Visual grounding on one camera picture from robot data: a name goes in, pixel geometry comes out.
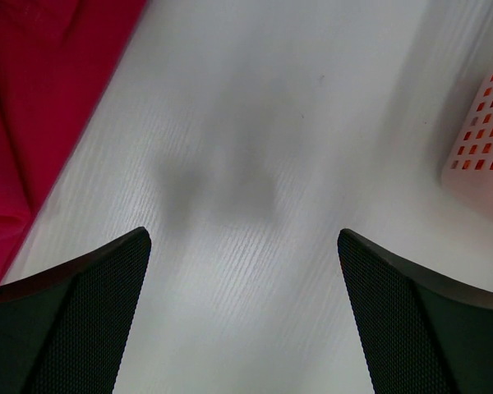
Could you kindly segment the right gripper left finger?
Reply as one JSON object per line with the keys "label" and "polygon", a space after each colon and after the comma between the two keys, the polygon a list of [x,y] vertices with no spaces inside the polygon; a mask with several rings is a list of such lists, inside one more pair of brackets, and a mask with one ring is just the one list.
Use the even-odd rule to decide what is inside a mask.
{"label": "right gripper left finger", "polygon": [[151,251],[138,227],[0,286],[0,393],[110,393]]}

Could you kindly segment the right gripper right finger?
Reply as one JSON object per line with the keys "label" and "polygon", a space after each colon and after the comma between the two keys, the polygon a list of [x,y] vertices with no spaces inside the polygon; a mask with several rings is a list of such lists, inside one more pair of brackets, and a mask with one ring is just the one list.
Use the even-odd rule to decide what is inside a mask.
{"label": "right gripper right finger", "polygon": [[493,393],[493,292],[350,229],[337,245],[376,393]]}

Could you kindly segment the magenta t shirt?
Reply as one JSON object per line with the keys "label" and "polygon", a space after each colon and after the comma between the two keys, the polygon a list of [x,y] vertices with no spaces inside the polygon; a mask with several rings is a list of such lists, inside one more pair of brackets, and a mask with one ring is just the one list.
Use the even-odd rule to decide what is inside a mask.
{"label": "magenta t shirt", "polygon": [[0,1],[0,281],[144,8],[142,1]]}

